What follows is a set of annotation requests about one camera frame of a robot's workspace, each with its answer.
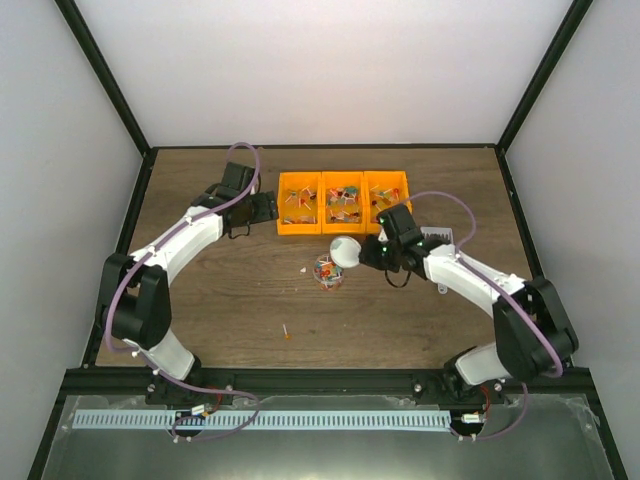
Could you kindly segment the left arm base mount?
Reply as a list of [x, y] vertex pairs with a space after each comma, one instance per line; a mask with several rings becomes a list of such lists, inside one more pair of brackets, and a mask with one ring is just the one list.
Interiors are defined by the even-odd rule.
[[[238, 369], [202, 367], [192, 372], [184, 383], [198, 388], [224, 390], [236, 385], [238, 375]], [[187, 407], [205, 402], [216, 403], [218, 400], [216, 395], [180, 387], [160, 374], [154, 375], [150, 370], [147, 371], [147, 380], [149, 387], [152, 387], [146, 394], [150, 405]]]

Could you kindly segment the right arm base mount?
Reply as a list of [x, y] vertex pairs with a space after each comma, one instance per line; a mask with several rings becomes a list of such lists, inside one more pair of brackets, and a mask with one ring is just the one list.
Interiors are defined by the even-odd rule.
[[481, 405], [503, 400], [489, 384], [469, 386], [452, 369], [417, 370], [411, 376], [413, 394], [416, 398], [439, 405]]

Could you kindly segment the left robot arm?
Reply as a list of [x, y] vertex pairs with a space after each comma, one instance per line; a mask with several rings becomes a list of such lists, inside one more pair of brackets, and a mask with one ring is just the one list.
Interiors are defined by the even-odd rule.
[[178, 401], [196, 402], [205, 381], [192, 371], [196, 356], [172, 330], [171, 283], [206, 247], [224, 237], [234, 239], [235, 229], [250, 230], [277, 218], [275, 194], [260, 190], [260, 173], [227, 163], [221, 181], [195, 198], [156, 240], [107, 258], [96, 308], [104, 338], [123, 342], [124, 351], [169, 375], [169, 391]]

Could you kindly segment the white jar lid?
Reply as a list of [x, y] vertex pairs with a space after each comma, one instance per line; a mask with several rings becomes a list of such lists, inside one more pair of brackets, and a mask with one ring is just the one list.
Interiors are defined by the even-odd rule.
[[337, 236], [331, 241], [329, 252], [334, 264], [342, 269], [350, 269], [360, 263], [361, 244], [353, 237]]

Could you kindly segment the clear plastic jar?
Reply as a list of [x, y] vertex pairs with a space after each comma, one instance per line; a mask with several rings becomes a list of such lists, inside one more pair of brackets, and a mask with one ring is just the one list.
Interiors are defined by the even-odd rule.
[[329, 254], [324, 254], [319, 256], [314, 263], [313, 277], [322, 289], [332, 291], [343, 283], [344, 271], [331, 259]]

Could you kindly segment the white slotted scoop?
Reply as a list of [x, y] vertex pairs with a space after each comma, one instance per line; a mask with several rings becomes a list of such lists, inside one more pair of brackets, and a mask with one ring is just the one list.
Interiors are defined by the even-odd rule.
[[456, 260], [452, 229], [422, 227], [420, 231], [423, 240], [419, 250], [423, 257], [424, 278], [436, 285], [439, 294], [445, 295], [449, 291]]

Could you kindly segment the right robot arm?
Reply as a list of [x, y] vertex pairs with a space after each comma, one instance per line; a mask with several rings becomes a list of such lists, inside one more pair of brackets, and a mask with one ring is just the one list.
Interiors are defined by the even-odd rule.
[[528, 383], [563, 375], [579, 341], [549, 280], [525, 280], [473, 259], [443, 230], [419, 227], [404, 205], [381, 211], [377, 222], [381, 232], [363, 241], [361, 264], [386, 274], [405, 271], [451, 290], [493, 321], [492, 343], [449, 361], [444, 389], [451, 400], [468, 402], [491, 380]]

